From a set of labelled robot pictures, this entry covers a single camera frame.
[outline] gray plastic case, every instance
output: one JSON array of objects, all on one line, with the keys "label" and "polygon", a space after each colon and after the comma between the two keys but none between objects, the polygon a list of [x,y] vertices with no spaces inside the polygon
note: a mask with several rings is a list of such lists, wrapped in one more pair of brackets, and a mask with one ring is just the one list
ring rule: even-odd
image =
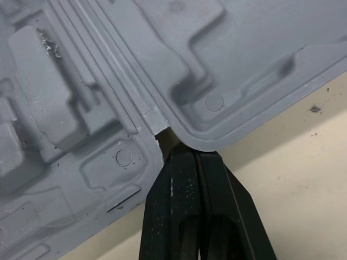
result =
[{"label": "gray plastic case", "polygon": [[346,0],[0,0],[0,259],[142,202],[155,135],[225,147],[347,70]]}]

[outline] debris speck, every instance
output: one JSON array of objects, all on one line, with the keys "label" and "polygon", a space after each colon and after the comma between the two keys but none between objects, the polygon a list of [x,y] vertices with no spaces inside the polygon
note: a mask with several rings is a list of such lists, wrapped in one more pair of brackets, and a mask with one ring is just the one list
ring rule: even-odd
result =
[{"label": "debris speck", "polygon": [[174,182],[174,180],[173,180],[172,177],[171,177],[171,186],[170,186],[170,191],[171,191],[170,196],[171,196],[171,197],[174,195],[174,187],[172,186],[172,183],[173,183],[173,182]]},{"label": "debris speck", "polygon": [[312,112],[312,113],[318,113],[318,112],[320,112],[322,109],[320,108],[320,107],[317,107],[316,105],[313,105],[312,107],[311,107],[311,109],[310,109],[310,111]]}]

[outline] circular indentation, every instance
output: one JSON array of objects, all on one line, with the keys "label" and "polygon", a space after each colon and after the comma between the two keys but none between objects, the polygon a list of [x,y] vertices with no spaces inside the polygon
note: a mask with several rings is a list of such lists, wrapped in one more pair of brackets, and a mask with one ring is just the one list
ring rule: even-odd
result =
[{"label": "circular indentation", "polygon": [[211,95],[206,98],[206,106],[210,111],[219,111],[224,105],[224,99],[221,96]]},{"label": "circular indentation", "polygon": [[5,241],[5,231],[0,227],[0,245]]},{"label": "circular indentation", "polygon": [[127,149],[119,150],[115,155],[115,160],[120,166],[127,166],[131,163],[132,155]]}]

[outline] white scuff mark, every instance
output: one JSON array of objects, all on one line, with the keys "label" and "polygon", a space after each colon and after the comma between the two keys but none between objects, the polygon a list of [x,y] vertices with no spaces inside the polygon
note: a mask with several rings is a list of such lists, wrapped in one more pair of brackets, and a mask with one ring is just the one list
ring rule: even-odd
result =
[{"label": "white scuff mark", "polygon": [[60,59],[61,56],[58,53],[58,44],[56,44],[54,41],[50,40],[44,30],[41,30],[40,28],[35,28],[35,30],[38,32],[41,38],[42,45],[46,48],[47,55],[52,57],[56,57],[57,59]]},{"label": "white scuff mark", "polygon": [[170,187],[170,191],[171,191],[170,196],[171,196],[171,197],[174,195],[174,187],[173,187],[173,185],[172,185],[173,182],[174,182],[174,180],[173,180],[173,178],[171,177],[171,187]]},{"label": "white scuff mark", "polygon": [[5,209],[4,212],[5,213],[8,213],[8,214],[11,214],[13,212],[15,212],[17,209]]}]

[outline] molded plastic tray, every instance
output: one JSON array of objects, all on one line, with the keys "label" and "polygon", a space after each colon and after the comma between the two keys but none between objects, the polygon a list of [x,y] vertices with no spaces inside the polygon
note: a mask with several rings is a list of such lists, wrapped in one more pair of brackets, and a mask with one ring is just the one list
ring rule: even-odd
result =
[{"label": "molded plastic tray", "polygon": [[0,0],[0,259],[142,202],[155,135],[225,147],[347,70],[346,0]]}]

